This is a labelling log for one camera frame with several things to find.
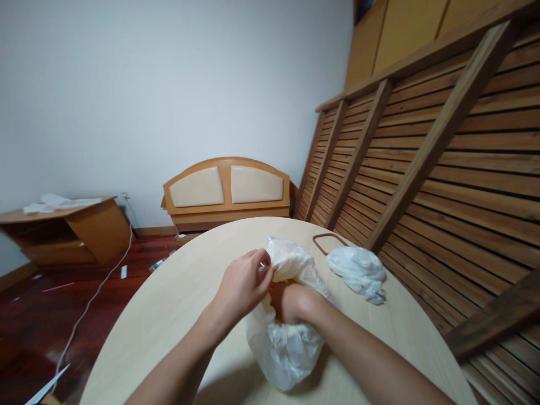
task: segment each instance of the wooden bed frame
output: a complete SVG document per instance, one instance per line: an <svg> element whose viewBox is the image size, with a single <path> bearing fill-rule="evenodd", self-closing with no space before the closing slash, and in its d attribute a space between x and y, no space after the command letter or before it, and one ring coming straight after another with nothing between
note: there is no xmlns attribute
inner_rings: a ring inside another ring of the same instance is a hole
<svg viewBox="0 0 540 405"><path fill-rule="evenodd" d="M207 230L238 219L290 218L291 185L287 174L258 160L216 157L199 162L167 181L163 185L165 195L161 206L167 209L178 231L177 245L183 246ZM265 198L267 189L274 192L270 198ZM203 202L209 195L217 200L211 204L195 201L191 205L197 195L203 195Z"/></svg>

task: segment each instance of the beige leather panel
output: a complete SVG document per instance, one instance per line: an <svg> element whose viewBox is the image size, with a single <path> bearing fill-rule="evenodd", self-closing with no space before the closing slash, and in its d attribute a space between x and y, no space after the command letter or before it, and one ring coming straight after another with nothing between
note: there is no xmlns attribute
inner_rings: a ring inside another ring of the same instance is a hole
<svg viewBox="0 0 540 405"><path fill-rule="evenodd" d="M217 166L181 178L169 191L175 207L225 204Z"/></svg>
<svg viewBox="0 0 540 405"><path fill-rule="evenodd" d="M258 203L283 199L283 179L249 166L231 166L232 203Z"/></svg>

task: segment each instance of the wooden cabinet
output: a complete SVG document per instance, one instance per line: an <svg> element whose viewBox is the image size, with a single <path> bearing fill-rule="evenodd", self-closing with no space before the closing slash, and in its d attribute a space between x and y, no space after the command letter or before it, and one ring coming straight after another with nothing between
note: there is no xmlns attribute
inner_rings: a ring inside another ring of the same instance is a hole
<svg viewBox="0 0 540 405"><path fill-rule="evenodd" d="M373 73L387 4L388 0L378 0L354 27L345 90L367 79Z"/></svg>
<svg viewBox="0 0 540 405"><path fill-rule="evenodd" d="M378 0L354 28L345 91L504 0Z"/></svg>
<svg viewBox="0 0 540 405"><path fill-rule="evenodd" d="M446 3L447 0L388 0L373 73L433 41Z"/></svg>
<svg viewBox="0 0 540 405"><path fill-rule="evenodd" d="M440 27L439 36L473 20L484 11L502 2L503 0L450 0L448 10Z"/></svg>
<svg viewBox="0 0 540 405"><path fill-rule="evenodd" d="M0 215L0 230L39 266L105 264L128 247L131 234L114 198L49 214L13 211Z"/></svg>

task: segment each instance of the tabletop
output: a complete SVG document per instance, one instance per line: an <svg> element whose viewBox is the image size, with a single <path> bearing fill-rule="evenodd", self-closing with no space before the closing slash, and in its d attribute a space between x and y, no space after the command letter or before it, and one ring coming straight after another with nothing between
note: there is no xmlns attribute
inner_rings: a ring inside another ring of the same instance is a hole
<svg viewBox="0 0 540 405"><path fill-rule="evenodd" d="M105 201L113 200L115 198L116 196L101 197L101 202L99 202L98 204L104 203ZM46 219L65 218L71 214L75 214L77 212L86 210L94 205L96 204L85 205L85 206L70 208L66 210L56 210L51 213L31 213L31 214L25 214L23 209L21 208L21 209L11 211L5 214L0 214L0 224L45 221Z"/></svg>
<svg viewBox="0 0 540 405"><path fill-rule="evenodd" d="M440 333L399 281L386 271L385 304L368 303L329 269L312 241L320 233L328 230L295 219L249 218L205 232L180 248L148 278L118 318L81 405L123 404L195 323L218 290L226 266L249 250L266 247L268 236L300 243L314 256L322 281L343 313L391 346L456 403L476 404ZM333 237L317 241L326 251L340 246ZM195 398L195 403L307 402L369 403L327 347L312 374L292 391L273 388L249 349L243 322L217 347Z"/></svg>

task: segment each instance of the white plastic bag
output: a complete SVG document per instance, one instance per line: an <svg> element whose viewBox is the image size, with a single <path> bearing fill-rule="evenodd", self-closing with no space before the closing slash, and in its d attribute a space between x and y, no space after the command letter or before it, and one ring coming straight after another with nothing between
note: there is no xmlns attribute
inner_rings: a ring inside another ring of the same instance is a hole
<svg viewBox="0 0 540 405"><path fill-rule="evenodd" d="M299 244L270 237L266 250L272 265L278 267L275 282L293 279L330 299L313 257ZM268 294L246 316L247 343L268 382L281 391L288 391L313 371L324 341L306 323L288 325L276 321L276 311L270 301Z"/></svg>
<svg viewBox="0 0 540 405"><path fill-rule="evenodd" d="M384 302L383 280L386 274L383 264L371 250L356 246L337 247L326 261L351 290L364 295L372 304Z"/></svg>

